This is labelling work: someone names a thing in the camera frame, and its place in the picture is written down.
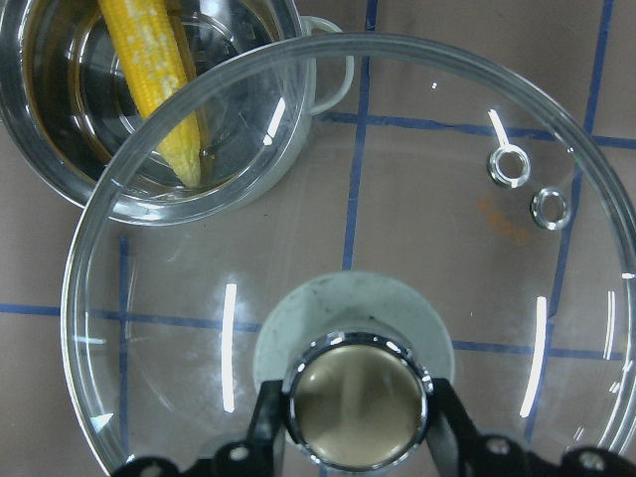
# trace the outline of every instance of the yellow corn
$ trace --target yellow corn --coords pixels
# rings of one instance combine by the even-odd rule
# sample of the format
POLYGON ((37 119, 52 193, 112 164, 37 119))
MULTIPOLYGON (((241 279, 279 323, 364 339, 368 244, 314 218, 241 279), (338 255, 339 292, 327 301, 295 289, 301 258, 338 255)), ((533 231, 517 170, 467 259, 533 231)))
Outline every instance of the yellow corn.
MULTIPOLYGON (((132 99, 149 116, 188 82, 164 0, 98 0, 132 99)), ((194 114, 159 144, 159 153, 186 186, 201 180, 201 140, 194 114)))

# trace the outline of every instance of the white handle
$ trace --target white handle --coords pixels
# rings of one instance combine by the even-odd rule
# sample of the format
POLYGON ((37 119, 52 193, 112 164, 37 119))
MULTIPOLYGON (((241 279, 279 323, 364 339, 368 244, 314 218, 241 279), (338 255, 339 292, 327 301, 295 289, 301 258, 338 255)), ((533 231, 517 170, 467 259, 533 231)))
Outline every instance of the white handle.
MULTIPOLYGON (((325 20, 320 17, 310 17, 303 16, 301 17, 302 25, 304 28, 305 35, 311 35, 314 30, 321 30, 327 33, 342 33, 342 29, 333 22, 329 20, 325 20)), ((312 116, 316 114, 320 114, 321 112, 326 111, 327 109, 332 108, 336 104, 338 104, 349 89, 351 88, 351 83, 354 80, 354 57, 347 57, 345 59, 345 77, 340 85, 340 88, 331 96, 326 99, 323 99, 321 102, 314 104, 309 113, 312 116)))

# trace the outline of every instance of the transparent lid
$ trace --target transparent lid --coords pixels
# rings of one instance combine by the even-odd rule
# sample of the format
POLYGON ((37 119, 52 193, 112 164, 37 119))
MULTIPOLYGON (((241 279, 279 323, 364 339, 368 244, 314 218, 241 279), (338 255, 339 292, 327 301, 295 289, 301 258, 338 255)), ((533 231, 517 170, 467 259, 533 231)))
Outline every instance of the transparent lid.
MULTIPOLYGON (((524 79, 406 37, 267 46, 180 90, 105 170, 67 268, 71 395, 104 469, 148 454, 184 469, 206 443, 246 431, 255 376, 275 361, 263 346, 295 353, 287 338, 302 312, 263 338, 286 297, 325 274, 366 271, 414 290, 443 323, 453 385, 480 429, 552 461, 581 444, 624 452, 635 237, 601 153, 524 79), (349 92, 312 117, 312 104, 341 87, 348 57, 349 92), (396 78, 401 88, 390 87, 396 78), (144 217, 173 208, 172 225, 110 219, 136 171, 193 112, 214 119, 203 135, 233 146, 212 151, 226 179, 133 211, 131 222, 152 224, 144 217)), ((377 306, 390 324, 392 313, 403 318, 401 302, 378 304, 383 293, 392 303, 393 288, 378 290, 366 295, 375 305, 362 293, 356 306, 377 306)), ((401 332, 417 347, 413 323, 401 332)), ((389 473, 429 468, 422 446, 389 473)), ((287 446, 283 475, 318 472, 287 446)))

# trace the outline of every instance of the metal ring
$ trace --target metal ring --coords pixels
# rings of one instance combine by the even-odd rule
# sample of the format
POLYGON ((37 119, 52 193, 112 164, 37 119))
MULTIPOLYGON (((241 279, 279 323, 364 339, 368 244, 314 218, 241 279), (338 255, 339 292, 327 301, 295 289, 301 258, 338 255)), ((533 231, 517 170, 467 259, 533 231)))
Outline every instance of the metal ring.
POLYGON ((523 186, 530 179, 530 158, 526 151, 521 147, 513 144, 503 144, 498 147, 491 155, 488 161, 488 172, 490 177, 507 189, 516 189, 523 186), (504 157, 512 156, 521 165, 521 174, 518 177, 508 176, 501 167, 501 160, 504 157))
POLYGON ((560 231, 567 226, 571 218, 569 201, 565 194, 556 187, 544 187, 538 191, 533 197, 530 210, 537 225, 548 231, 560 231), (544 205, 549 198, 556 198, 556 204, 559 209, 559 216, 556 220, 547 218, 544 212, 544 205))
POLYGON ((312 342, 310 349, 293 364, 284 380, 283 392, 288 396, 288 431, 291 438, 299 445, 300 449, 304 453, 308 454, 313 462, 323 464, 340 471, 357 473, 373 471, 402 462, 418 447, 426 432, 426 422, 428 418, 426 396, 432 393, 432 380, 426 368, 420 366, 414 361, 412 353, 408 348, 405 348, 401 344, 396 343, 389 338, 367 332, 334 332, 312 342), (307 442, 298 423, 296 414, 296 397, 298 387, 301 384, 301 378, 303 378, 304 372, 312 363, 337 348, 356 345, 365 345, 370 348, 381 350, 386 352, 388 355, 397 358, 397 360, 413 376, 413 380, 419 389, 420 414, 414 436, 407 445, 395 451, 395 456, 392 456, 392 458, 386 459, 382 462, 353 467, 332 461, 314 449, 311 442, 307 442))

